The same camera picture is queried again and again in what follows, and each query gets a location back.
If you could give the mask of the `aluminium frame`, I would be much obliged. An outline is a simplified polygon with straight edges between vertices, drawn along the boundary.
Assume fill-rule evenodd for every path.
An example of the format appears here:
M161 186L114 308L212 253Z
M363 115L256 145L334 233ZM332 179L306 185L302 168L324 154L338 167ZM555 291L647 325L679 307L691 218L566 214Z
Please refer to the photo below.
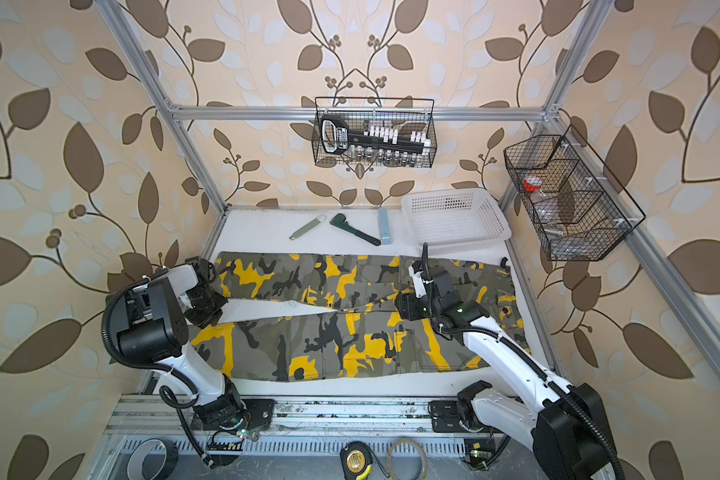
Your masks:
M161 118L168 123L169 133L177 141L180 150L186 155L191 171L199 176L202 186L210 188L211 204L221 214L228 213L226 202L222 199L212 175L203 164L198 150L190 138L184 124L189 120L319 120L323 114L329 116L347 116L351 119L373 120L381 113L398 113L396 107L386 107L380 101L368 103L366 98L357 102L341 104L336 98L330 98L328 105L315 107L206 107L182 106L174 104L168 97L160 80L152 69L146 53L142 50L134 31L130 28L123 5L117 1L96 2L103 20L111 30L115 40L123 49L152 104ZM571 48L564 59L559 75L553 84L544 105L540 108L478 108L478 107L431 107L417 108L413 112L428 121L527 121L534 123L532 135L538 137L545 132L558 135L567 140L575 149L579 159L587 165L592 179L598 185L602 195L610 199L618 211L618 231L620 238L613 244L625 244L638 260L643 272L651 279L664 302L675 313L691 340L701 352L712 372L720 381L720 327L711 312L691 291L689 284L682 278L679 270L660 251L647 230L647 216L628 189L615 189L605 177L607 165L587 140L576 142L579 130L567 126L559 113L567 95L576 68L590 50L597 35L605 25L613 7L610 1L593 1L587 8Z

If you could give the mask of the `yellow tape measure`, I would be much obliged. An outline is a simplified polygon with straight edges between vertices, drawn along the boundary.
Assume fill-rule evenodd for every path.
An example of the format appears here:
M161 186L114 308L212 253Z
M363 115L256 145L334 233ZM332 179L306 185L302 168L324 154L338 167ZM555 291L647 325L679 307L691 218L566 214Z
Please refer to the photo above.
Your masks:
M339 456L345 480L365 480L369 477L374 459L367 444L350 442L341 449Z

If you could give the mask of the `pale green utility knife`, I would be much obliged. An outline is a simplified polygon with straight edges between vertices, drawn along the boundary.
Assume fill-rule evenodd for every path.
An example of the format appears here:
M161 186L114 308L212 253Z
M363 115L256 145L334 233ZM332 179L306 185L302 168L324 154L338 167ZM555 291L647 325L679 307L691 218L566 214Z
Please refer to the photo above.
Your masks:
M306 224L299 227L296 231L291 233L289 235L289 239L297 240L297 239L303 237L304 235L306 235L307 233L309 233L310 231L314 230L319 225L321 225L325 221L325 219L326 219L326 216L324 214L318 215L317 217L313 218Z

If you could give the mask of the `black socket set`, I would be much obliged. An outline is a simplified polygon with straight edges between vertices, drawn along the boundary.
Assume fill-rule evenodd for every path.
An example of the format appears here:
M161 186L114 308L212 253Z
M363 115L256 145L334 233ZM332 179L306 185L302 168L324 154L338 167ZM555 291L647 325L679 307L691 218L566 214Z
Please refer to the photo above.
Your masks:
M344 154L352 147L365 149L391 149L404 153L424 154L431 146L429 139L413 133L405 140L399 130L391 127L368 126L365 130L352 130L341 117L326 115L319 122L320 142L327 153Z

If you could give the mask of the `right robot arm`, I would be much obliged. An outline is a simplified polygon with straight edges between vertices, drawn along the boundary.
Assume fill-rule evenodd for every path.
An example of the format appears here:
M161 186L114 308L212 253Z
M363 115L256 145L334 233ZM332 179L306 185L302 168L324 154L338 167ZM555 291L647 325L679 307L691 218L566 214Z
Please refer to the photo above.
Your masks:
M516 394L510 399L476 382L458 397L463 427L498 428L530 450L550 479L590 479L625 470L604 403L588 384L573 385L528 354L476 301L461 298L449 273L429 262L429 247L409 269L414 290L398 296L404 320L429 321L433 331L485 360Z

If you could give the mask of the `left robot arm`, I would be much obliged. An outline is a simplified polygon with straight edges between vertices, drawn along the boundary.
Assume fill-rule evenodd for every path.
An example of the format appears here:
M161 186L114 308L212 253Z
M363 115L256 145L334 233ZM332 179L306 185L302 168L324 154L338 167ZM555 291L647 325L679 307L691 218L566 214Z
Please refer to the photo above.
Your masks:
M106 298L101 337L115 362L163 376L165 404L192 410L205 428L236 431L250 424L245 402L190 344L189 328L216 324L227 303L215 278L211 262L192 257L126 284Z

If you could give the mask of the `light blue sanding block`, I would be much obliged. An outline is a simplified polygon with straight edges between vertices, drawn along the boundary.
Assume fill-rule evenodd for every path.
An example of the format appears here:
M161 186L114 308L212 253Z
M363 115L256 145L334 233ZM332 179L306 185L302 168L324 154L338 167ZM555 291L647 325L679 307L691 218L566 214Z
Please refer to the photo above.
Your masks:
M389 222L389 214L386 207L378 209L378 229L382 245L390 245L392 243L391 227Z

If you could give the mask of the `camouflage trousers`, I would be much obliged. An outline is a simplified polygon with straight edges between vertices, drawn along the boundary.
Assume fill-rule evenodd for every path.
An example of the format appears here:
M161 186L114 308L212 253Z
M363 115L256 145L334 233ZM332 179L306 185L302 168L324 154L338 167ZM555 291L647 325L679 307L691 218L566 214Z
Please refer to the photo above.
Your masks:
M295 382L474 370L487 363L394 305L415 258L222 252L215 289L253 319L192 327L192 346L233 378Z

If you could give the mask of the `white plastic basket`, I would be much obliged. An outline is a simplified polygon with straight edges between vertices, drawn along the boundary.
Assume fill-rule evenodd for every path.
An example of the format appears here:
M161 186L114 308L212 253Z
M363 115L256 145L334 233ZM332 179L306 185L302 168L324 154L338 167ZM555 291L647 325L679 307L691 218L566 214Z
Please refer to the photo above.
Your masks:
M409 194L401 210L413 239L431 254L483 249L512 236L498 202L480 188Z

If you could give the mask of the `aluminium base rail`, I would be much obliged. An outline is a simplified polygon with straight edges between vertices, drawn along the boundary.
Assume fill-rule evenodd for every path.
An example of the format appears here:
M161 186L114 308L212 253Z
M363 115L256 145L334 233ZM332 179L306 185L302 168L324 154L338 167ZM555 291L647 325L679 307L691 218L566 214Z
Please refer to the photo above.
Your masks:
M434 433L426 397L275 396L267 414L254 415L262 435L323 437L423 437ZM116 405L107 434L179 434L176 412L152 395L126 395Z

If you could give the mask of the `grey tape roll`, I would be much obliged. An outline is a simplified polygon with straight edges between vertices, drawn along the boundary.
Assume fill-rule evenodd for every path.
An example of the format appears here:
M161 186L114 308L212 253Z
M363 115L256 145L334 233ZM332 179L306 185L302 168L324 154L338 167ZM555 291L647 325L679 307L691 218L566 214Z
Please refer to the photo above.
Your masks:
M174 442L150 438L140 443L130 455L126 475L130 480L165 480L176 469L179 450Z

